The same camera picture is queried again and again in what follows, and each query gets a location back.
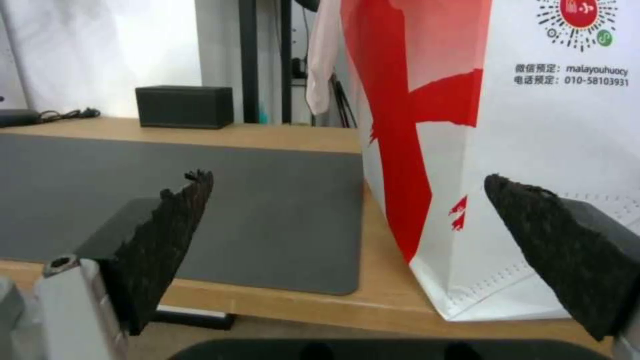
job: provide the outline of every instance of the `white paper bag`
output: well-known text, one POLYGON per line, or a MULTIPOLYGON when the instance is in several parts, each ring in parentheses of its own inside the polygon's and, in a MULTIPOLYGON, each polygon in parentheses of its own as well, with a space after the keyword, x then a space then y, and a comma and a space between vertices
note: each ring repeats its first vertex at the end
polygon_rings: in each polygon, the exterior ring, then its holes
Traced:
MULTIPOLYGON (((322 4, 320 24, 340 8, 365 176, 438 312, 567 316, 483 181, 543 186, 640 233, 640 2, 322 4)), ((313 45, 310 63, 322 64, 313 45)))

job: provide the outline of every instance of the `black box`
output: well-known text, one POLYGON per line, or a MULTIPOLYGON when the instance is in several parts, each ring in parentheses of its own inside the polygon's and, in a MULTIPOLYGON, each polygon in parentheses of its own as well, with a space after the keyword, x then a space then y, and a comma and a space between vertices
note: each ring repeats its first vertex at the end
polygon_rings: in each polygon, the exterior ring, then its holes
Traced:
POLYGON ((147 86, 136 99, 140 126, 220 129, 234 121, 231 88, 147 86))

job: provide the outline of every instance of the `phone number text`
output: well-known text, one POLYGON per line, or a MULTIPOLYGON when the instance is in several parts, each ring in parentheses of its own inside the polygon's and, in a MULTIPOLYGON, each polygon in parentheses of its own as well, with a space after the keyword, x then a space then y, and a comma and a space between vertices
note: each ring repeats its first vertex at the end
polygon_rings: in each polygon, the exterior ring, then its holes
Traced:
POLYGON ((605 78, 602 76, 566 76, 564 83, 567 85, 602 85, 602 86, 629 86, 629 79, 605 78))

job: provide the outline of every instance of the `gray desk mat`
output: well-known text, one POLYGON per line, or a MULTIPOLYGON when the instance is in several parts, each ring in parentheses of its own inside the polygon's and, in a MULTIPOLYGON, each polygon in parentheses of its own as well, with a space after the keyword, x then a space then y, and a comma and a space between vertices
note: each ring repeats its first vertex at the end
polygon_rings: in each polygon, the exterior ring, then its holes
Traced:
POLYGON ((128 200, 213 171, 177 277, 345 295, 358 288, 357 154, 0 134, 0 258, 73 251, 128 200))

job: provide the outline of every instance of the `wooden desk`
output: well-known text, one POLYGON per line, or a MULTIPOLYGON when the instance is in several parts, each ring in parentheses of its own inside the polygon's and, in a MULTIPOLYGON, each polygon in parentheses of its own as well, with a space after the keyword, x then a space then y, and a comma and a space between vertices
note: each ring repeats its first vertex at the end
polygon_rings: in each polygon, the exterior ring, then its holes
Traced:
MULTIPOLYGON (((355 130, 295 126, 230 126, 219 131, 140 128, 132 119, 71 120, 2 129, 0 133, 192 143, 268 149, 360 152, 355 130)), ((368 189, 364 196, 360 289, 334 297, 295 291, 174 280, 162 303, 239 315, 403 332, 431 338, 553 339, 610 355, 611 339, 597 343, 573 320, 445 322, 433 309, 397 249, 368 189)), ((41 265, 0 261, 0 274, 30 289, 41 265)))

